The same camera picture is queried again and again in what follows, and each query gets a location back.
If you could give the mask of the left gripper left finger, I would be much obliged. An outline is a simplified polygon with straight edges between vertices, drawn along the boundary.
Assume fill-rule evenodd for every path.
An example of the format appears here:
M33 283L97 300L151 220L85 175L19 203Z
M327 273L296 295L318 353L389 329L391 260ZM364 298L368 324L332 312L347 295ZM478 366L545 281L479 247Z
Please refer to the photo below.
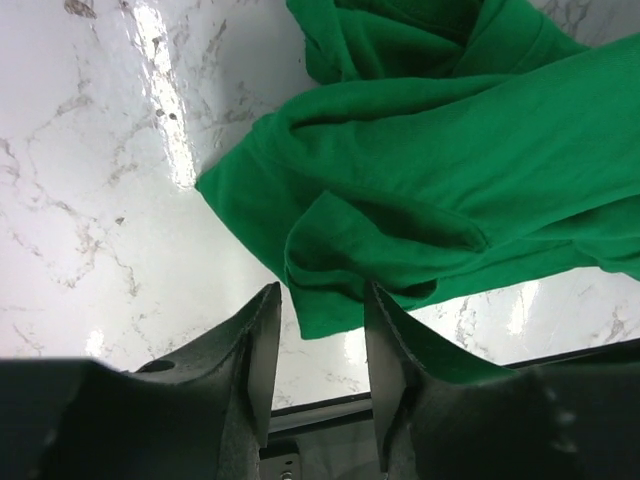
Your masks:
M135 372L161 388L158 479L256 479L265 447L281 333L281 287Z

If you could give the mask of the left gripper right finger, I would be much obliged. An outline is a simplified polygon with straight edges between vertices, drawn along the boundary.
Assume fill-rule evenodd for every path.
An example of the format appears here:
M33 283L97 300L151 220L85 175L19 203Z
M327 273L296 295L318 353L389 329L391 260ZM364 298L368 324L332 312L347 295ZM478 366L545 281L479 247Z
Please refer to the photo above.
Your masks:
M375 284L364 327L374 430L390 479L517 479L515 371L407 314Z

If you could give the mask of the green t shirt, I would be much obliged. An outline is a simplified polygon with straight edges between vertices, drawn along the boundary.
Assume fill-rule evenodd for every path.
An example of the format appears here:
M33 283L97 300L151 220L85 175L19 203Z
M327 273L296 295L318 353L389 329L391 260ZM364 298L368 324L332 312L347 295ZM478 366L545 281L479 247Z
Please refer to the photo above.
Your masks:
M289 289L301 335L579 267L639 274L639 39L526 1L291 1L316 87L196 187Z

